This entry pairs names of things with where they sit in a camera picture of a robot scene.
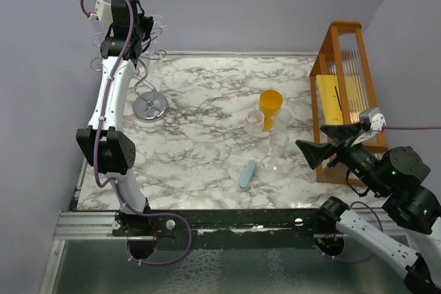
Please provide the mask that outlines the clear ribbed wine glass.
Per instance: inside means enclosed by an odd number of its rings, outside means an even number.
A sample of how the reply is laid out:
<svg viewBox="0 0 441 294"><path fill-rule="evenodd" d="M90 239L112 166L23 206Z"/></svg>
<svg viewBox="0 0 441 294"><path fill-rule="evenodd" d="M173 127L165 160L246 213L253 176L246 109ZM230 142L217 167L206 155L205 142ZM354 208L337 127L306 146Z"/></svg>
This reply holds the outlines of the clear ribbed wine glass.
<svg viewBox="0 0 441 294"><path fill-rule="evenodd" d="M291 112L287 109L279 109L273 117L273 130L275 132L285 131L291 122Z"/></svg>

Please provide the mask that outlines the yellow plastic wine glass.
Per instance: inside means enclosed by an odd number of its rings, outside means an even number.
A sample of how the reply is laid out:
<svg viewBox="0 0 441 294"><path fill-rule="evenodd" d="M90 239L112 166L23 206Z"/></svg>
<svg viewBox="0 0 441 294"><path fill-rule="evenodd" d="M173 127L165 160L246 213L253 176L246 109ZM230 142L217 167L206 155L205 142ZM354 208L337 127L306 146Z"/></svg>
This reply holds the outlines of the yellow plastic wine glass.
<svg viewBox="0 0 441 294"><path fill-rule="evenodd" d="M265 117L263 131L268 132L273 127L273 117L283 104L283 96L277 90L265 90L259 97L258 108Z"/></svg>

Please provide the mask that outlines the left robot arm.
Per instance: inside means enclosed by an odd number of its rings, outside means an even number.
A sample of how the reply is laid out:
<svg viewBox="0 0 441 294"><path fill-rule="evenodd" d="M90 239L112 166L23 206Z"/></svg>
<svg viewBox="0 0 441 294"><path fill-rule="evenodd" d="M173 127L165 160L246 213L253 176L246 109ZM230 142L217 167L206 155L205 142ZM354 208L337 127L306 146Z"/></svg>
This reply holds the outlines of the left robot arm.
<svg viewBox="0 0 441 294"><path fill-rule="evenodd" d="M120 211L130 215L128 227L145 235L152 227L147 198L134 175L136 147L123 132L128 88L137 69L142 43L148 40L154 20L147 17L139 0L97 0L88 17L104 23L108 30L99 49L101 84L96 105L76 141L94 170L96 185L111 185Z"/></svg>

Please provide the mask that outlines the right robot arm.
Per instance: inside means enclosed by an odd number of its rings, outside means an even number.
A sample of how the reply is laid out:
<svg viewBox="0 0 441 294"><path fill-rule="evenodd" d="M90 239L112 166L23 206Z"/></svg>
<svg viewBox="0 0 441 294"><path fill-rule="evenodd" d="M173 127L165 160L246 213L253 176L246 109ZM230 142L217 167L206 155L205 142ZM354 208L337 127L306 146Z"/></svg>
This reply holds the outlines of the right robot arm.
<svg viewBox="0 0 441 294"><path fill-rule="evenodd" d="M316 212L318 228L347 234L384 260L403 278L412 293L440 292L440 203L422 182L430 168L411 147L395 147L376 158L363 142L381 132L383 120L360 120L351 125L323 125L327 143L297 140L308 165L315 169L330 158L344 164L377 198L382 209L416 245L405 248L371 226L348 204L328 198Z"/></svg>

